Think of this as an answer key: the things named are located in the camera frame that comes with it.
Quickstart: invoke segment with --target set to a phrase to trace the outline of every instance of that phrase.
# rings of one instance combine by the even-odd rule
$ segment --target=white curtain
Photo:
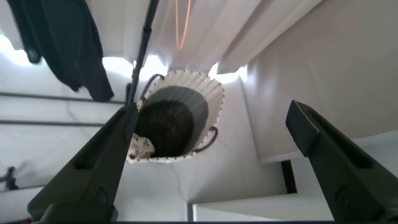
[[[86,0],[96,22],[105,56],[133,62],[141,40],[149,0]],[[147,56],[157,55],[174,68],[231,73],[247,64],[321,0],[192,0],[186,41],[176,44],[176,0],[161,0],[152,25]],[[20,46],[6,0],[0,0],[0,29]],[[188,0],[178,1],[181,42]]]

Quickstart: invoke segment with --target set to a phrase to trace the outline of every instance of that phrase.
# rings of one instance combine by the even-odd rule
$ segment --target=drying rack
[[[132,71],[132,81],[127,84],[126,88],[126,101],[109,101],[102,104],[117,104],[117,105],[130,105],[134,100],[136,94],[137,85],[139,81],[139,74],[142,68],[142,63],[146,54],[147,46],[149,43],[150,33],[152,32],[152,22],[155,17],[157,5],[159,0],[150,0],[146,18],[141,33],[141,42],[137,53],[136,66]],[[56,100],[56,101],[77,101],[86,103],[99,103],[92,99],[87,98],[73,98],[66,96],[48,96],[48,95],[36,95],[27,93],[8,93],[1,92],[2,97],[13,97],[13,98],[30,98],[40,100]],[[12,120],[12,119],[0,119],[0,124],[10,125],[41,125],[41,126],[72,126],[72,127],[102,127],[104,123],[86,123],[86,122],[62,122],[62,121],[24,121],[24,120]]]

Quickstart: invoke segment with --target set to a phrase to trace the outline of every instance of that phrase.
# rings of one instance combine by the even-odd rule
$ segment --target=laundry basket
[[[145,159],[136,159],[133,156],[136,152],[130,148],[126,159],[128,163],[181,161],[203,152],[217,138],[216,125],[224,104],[224,89],[220,82],[207,74],[190,70],[176,70],[166,76],[156,74],[145,86],[137,107],[141,111],[161,101],[179,102],[192,114],[193,130],[187,146],[179,156]]]

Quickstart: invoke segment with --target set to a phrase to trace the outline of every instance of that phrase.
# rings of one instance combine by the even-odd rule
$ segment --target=white tile floor
[[[17,67],[7,69],[14,77],[20,70]],[[29,77],[26,75],[29,70],[24,70],[23,79],[12,78],[12,75],[3,78],[5,82],[0,83],[0,90],[22,92],[25,85],[32,93],[30,83],[36,79],[50,82],[54,91],[58,91],[54,85],[65,89],[54,79],[48,81],[51,74],[33,71],[34,76]],[[127,81],[115,77],[110,80],[115,95],[123,100]],[[39,93],[45,93],[43,87],[39,88]],[[285,193],[280,164],[259,165],[239,80],[225,84],[224,88],[226,101],[218,125],[220,135],[207,151],[174,164],[125,165],[115,201],[120,220],[183,221],[187,219],[187,202]],[[0,103],[5,108],[0,119],[103,122],[118,109],[115,105],[4,97],[0,97]],[[6,167],[15,166],[17,184],[21,187],[46,184],[97,130],[0,125],[0,171],[4,173]]]

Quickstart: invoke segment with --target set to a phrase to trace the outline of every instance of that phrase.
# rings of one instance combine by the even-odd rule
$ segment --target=orange string
[[[178,39],[178,0],[175,0],[175,35],[176,35],[176,41],[177,41],[177,49],[179,51],[182,50],[184,43],[185,43],[185,38],[187,36],[187,29],[188,29],[188,21],[189,21],[189,12],[191,9],[191,0],[188,0],[188,9],[187,9],[187,16],[185,18],[185,27],[184,27],[184,33],[182,35],[182,41],[180,45],[180,40]]]

